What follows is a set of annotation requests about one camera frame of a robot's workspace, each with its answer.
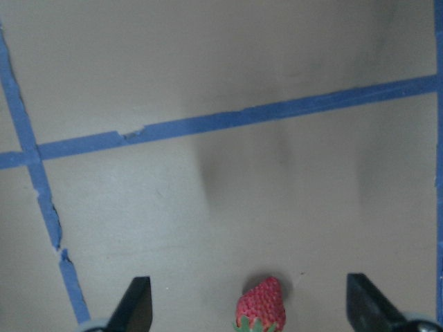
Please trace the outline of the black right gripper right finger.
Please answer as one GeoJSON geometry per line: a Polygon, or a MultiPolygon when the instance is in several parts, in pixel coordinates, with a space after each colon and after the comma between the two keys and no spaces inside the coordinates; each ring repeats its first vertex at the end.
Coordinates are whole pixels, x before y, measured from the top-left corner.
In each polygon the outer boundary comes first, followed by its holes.
{"type": "Polygon", "coordinates": [[[408,320],[363,273],[348,273],[346,314],[354,331],[405,331],[408,320]]]}

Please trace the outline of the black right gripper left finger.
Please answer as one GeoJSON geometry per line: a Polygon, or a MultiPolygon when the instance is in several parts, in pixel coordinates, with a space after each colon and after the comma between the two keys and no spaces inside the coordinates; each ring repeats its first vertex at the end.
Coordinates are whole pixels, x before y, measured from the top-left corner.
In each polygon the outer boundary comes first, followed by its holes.
{"type": "Polygon", "coordinates": [[[150,277],[135,277],[110,317],[105,331],[148,332],[152,321],[153,306],[150,277]]]}

